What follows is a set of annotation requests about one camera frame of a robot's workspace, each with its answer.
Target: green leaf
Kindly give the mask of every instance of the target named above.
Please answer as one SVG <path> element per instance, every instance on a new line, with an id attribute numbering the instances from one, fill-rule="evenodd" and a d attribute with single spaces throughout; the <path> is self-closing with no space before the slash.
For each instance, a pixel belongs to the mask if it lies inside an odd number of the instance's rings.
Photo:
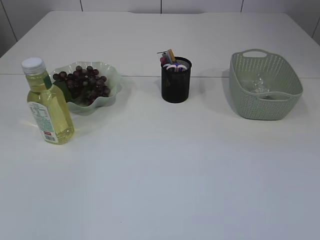
<path id="1" fill-rule="evenodd" d="M 55 81 L 53 84 L 61 89 L 61 91 L 63 92 L 64 98 L 65 98 L 65 101 L 67 103 L 72 102 L 72 96 L 68 90 L 68 87 L 67 87 L 67 84 L 65 81 Z"/>

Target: green bottle label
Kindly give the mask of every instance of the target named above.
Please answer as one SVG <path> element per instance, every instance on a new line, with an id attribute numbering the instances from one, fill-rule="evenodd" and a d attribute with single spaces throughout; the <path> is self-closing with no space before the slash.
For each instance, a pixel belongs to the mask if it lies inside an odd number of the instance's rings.
<path id="1" fill-rule="evenodd" d="M 45 85 L 46 89 L 50 89 L 51 86 L 52 86 L 52 82 L 51 82 L 51 80 L 50 80 L 50 77 L 47 75 L 47 76 L 43 79 L 43 81 L 44 81 L 44 85 Z"/>

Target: white bottle cap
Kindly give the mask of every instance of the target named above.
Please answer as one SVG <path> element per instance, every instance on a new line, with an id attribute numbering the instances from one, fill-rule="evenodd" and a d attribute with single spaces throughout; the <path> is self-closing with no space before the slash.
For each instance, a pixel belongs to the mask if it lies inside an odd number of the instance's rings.
<path id="1" fill-rule="evenodd" d="M 26 75 L 39 75 L 46 70 L 46 65 L 40 57 L 31 57 L 21 63 L 22 70 Z"/>

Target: basket handle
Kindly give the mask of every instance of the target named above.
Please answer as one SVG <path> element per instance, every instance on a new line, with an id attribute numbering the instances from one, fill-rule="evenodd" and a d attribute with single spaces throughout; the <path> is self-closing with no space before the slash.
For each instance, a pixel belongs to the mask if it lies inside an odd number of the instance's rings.
<path id="1" fill-rule="evenodd" d="M 268 96 L 282 96 L 282 97 L 286 97 L 287 99 L 267 99 L 266 97 Z M 291 94 L 288 93 L 284 93 L 284 92 L 280 92 L 280 91 L 271 91 L 271 92 L 265 92 L 265 93 L 260 93 L 256 95 L 256 98 L 259 101 L 288 101 L 291 100 L 294 96 L 292 96 Z"/>
<path id="2" fill-rule="evenodd" d="M 262 50 L 262 49 L 258 49 L 258 48 L 253 48 L 253 49 L 249 49 L 249 50 L 246 50 L 246 51 L 242 51 L 240 52 L 240 54 L 244 55 L 246 53 L 263 53 L 263 54 L 266 54 L 266 56 L 258 56 L 258 58 L 266 58 L 270 55 L 270 52 L 268 51 L 265 51 L 265 50 Z"/>

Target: yellow oil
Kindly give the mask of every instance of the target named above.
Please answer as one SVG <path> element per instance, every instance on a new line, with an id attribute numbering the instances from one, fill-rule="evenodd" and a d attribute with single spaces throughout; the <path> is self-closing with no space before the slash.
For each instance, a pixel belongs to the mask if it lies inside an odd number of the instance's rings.
<path id="1" fill-rule="evenodd" d="M 72 137 L 75 128 L 64 93 L 53 84 L 47 89 L 45 85 L 46 78 L 49 78 L 47 71 L 39 75 L 26 75 L 26 79 L 30 85 L 27 102 L 39 103 L 48 109 L 57 142 L 45 141 L 51 144 L 62 145 Z"/>

